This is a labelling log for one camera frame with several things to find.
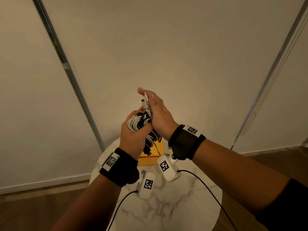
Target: hand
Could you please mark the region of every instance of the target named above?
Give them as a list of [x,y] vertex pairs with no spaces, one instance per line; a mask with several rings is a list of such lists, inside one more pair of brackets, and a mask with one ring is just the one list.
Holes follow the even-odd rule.
[[154,92],[138,88],[138,93],[140,95],[144,95],[144,93],[148,95],[150,108],[153,113],[153,128],[160,136],[169,141],[179,124],[174,121],[171,113],[164,106],[163,100]]
[[139,110],[133,111],[129,114],[126,120],[123,122],[121,126],[121,138],[120,138],[120,149],[125,151],[127,154],[132,156],[135,160],[138,160],[145,146],[145,138],[151,131],[153,130],[152,124],[145,124],[140,130],[137,132],[132,132],[127,127],[128,120],[138,112],[144,112],[141,107]]

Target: black sleeve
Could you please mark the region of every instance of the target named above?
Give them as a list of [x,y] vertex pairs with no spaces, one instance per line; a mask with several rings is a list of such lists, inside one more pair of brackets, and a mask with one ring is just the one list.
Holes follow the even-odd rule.
[[270,231],[308,230],[308,188],[290,179],[283,192],[256,220]]

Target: forearm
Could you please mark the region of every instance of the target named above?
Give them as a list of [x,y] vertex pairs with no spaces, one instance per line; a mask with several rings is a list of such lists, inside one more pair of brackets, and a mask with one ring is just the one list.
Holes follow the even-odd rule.
[[105,176],[98,177],[58,220],[52,230],[105,230],[116,206],[121,187]]
[[216,185],[257,214],[285,188],[289,178],[210,140],[192,160]]

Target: round table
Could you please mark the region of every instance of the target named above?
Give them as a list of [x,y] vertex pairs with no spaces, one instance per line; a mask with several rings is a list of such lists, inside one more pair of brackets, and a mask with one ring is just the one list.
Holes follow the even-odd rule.
[[[100,156],[92,171],[90,183],[99,175],[102,164],[120,145],[114,141]],[[179,169],[193,172],[206,183],[215,197],[221,202],[222,191],[192,161],[178,161]],[[142,200],[130,194],[121,204],[110,230],[212,230],[219,215],[220,206],[206,187],[193,175],[180,172],[181,176],[167,182],[158,165],[138,166],[156,175],[152,196]],[[129,192],[136,190],[137,182],[122,188],[117,206]]]

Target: black wire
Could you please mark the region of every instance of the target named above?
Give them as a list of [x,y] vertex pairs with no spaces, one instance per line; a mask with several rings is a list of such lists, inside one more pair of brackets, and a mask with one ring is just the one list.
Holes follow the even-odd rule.
[[207,186],[196,174],[194,174],[194,173],[192,173],[192,172],[190,172],[190,171],[187,171],[187,170],[183,170],[183,169],[177,170],[177,172],[182,172],[182,171],[188,172],[188,173],[194,175],[196,178],[198,178],[198,179],[203,183],[203,185],[206,186],[206,188],[210,191],[210,193],[213,195],[213,197],[214,197],[214,199],[216,200],[216,202],[218,202],[219,206],[221,207],[221,209],[224,211],[224,213],[225,213],[226,216],[228,217],[228,219],[229,219],[229,221],[231,222],[231,224],[233,225],[234,229],[235,229],[236,231],[238,231],[238,230],[236,229],[235,225],[233,224],[233,222],[231,221],[230,217],[228,216],[227,212],[226,212],[225,209],[222,207],[222,205],[220,204],[220,202],[217,200],[217,198],[215,197],[215,195],[212,193],[212,191],[210,190],[210,188],[208,188],[208,186]]
[[118,209],[119,209],[119,207],[121,206],[121,203],[124,201],[124,199],[126,199],[127,196],[129,196],[130,194],[133,194],[133,193],[137,193],[137,192],[138,192],[138,190],[129,192],[129,193],[122,199],[122,201],[121,201],[120,204],[118,205],[118,208],[117,208],[116,211],[115,211],[115,214],[114,214],[113,219],[112,219],[112,221],[111,221],[111,223],[110,223],[110,226],[109,226],[108,231],[109,231],[110,228],[111,228],[111,225],[112,225],[112,223],[113,223],[113,221],[114,221],[114,219],[115,219],[115,217],[116,217],[116,213],[118,212]]
[[[154,142],[153,142],[153,143],[154,143]],[[155,143],[154,143],[154,145],[155,145],[155,147],[156,147],[156,144],[155,144]],[[158,150],[157,147],[156,147],[156,150],[157,150],[158,154],[161,155],[161,154],[159,153],[159,150]]]

